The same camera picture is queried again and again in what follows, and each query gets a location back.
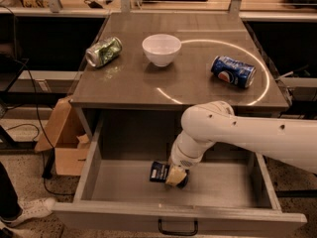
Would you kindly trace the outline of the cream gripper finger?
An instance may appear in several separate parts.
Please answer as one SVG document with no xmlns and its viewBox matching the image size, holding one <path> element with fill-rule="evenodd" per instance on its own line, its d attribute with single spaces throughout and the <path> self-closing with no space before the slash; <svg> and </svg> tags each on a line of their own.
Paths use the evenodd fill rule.
<svg viewBox="0 0 317 238">
<path fill-rule="evenodd" d="M 182 167 L 170 166 L 165 183 L 177 186 L 186 178 L 186 171 Z"/>
</svg>

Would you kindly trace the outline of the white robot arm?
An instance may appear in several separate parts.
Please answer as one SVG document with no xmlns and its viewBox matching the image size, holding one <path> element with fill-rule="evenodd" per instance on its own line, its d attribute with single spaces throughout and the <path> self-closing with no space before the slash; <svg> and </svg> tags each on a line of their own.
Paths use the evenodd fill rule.
<svg viewBox="0 0 317 238">
<path fill-rule="evenodd" d="M 198 104 L 181 116 L 166 183 L 177 186 L 217 143 L 231 144 L 317 173 L 317 121 L 242 117 L 224 101 Z"/>
</svg>

